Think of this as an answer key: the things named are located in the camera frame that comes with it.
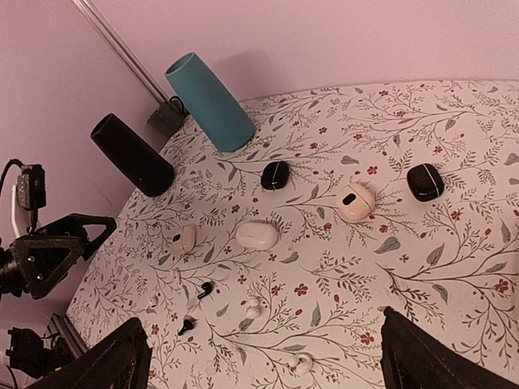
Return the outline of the beige earbud charging case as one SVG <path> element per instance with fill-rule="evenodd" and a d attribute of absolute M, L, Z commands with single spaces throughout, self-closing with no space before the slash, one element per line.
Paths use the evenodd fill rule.
<path fill-rule="evenodd" d="M 339 217 L 347 222 L 366 219 L 375 210 L 374 195 L 360 183 L 350 183 L 336 195 L 335 202 Z"/>

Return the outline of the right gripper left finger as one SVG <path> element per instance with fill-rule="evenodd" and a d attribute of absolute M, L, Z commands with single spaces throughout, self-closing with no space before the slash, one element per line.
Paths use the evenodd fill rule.
<path fill-rule="evenodd" d="M 146 388 L 152 349 L 138 318 L 130 318 L 69 365 L 30 387 Z"/>

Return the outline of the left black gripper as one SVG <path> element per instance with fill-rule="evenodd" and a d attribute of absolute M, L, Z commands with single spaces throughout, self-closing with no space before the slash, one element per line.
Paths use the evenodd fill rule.
<path fill-rule="evenodd" d="M 89 237 L 87 227 L 103 227 Z M 72 213 L 1 248 L 1 296 L 46 297 L 81 257 L 88 260 L 117 228 L 109 216 Z"/>

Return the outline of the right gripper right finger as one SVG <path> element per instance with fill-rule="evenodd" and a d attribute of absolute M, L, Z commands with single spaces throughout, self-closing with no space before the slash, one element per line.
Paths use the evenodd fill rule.
<path fill-rule="evenodd" d="M 387 306 L 381 328 L 387 388 L 517 388 L 518 385 L 456 354 Z"/>

